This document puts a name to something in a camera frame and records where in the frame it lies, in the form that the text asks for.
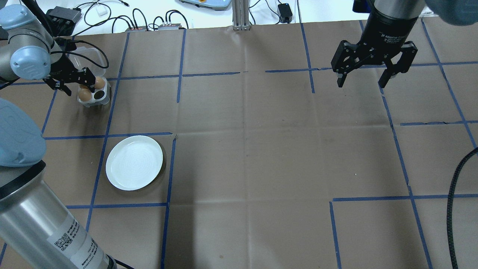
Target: black power adapter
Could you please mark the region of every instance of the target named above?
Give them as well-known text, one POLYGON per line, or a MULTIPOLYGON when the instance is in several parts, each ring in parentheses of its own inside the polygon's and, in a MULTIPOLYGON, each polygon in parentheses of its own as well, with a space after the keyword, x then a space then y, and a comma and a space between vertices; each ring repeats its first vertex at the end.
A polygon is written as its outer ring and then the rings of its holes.
POLYGON ((52 10, 48 10, 46 15, 55 26, 55 36, 69 36, 73 33, 76 23, 81 19, 81 9, 55 7, 52 10))
POLYGON ((280 19, 281 23, 292 22, 293 14, 292 14, 291 6, 289 6, 288 3, 277 5, 277 13, 279 14, 279 16, 281 18, 280 19))

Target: label sticker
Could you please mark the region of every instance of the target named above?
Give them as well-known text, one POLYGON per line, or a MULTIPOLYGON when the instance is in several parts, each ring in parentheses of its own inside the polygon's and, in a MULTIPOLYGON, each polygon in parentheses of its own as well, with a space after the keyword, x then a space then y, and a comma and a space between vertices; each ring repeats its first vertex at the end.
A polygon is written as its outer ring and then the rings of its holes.
POLYGON ((69 212, 65 221, 47 240, 78 269, 96 269, 105 254, 69 212))

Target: white connector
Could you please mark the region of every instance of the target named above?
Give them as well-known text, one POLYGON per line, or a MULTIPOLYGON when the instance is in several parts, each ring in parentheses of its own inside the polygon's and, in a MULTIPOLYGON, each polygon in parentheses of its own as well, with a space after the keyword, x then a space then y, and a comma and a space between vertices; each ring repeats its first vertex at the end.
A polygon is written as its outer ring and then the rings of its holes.
POLYGON ((96 4, 95 9, 96 9, 96 12, 98 13, 98 16, 100 16, 100 17, 108 14, 108 11, 106 10, 106 7, 103 6, 103 5, 96 4))

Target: brown egg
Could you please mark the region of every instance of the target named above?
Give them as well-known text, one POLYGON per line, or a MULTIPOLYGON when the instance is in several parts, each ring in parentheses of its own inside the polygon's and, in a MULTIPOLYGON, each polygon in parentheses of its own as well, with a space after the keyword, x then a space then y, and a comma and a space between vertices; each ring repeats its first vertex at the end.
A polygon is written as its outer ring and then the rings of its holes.
POLYGON ((92 98, 92 94, 89 89, 82 88, 78 92, 78 98, 83 102, 88 102, 92 98))
POLYGON ((95 89, 102 89, 105 87, 105 84, 105 81, 101 77, 96 77, 95 89))

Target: qr code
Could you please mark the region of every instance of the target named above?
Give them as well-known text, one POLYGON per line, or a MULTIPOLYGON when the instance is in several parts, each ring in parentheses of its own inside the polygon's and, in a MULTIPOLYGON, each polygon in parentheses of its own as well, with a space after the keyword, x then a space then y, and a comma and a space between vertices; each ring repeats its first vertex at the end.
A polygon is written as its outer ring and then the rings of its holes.
POLYGON ((55 242, 55 246, 61 249, 61 251, 65 251, 71 242, 73 242, 73 240, 67 234, 63 234, 63 236, 55 242))

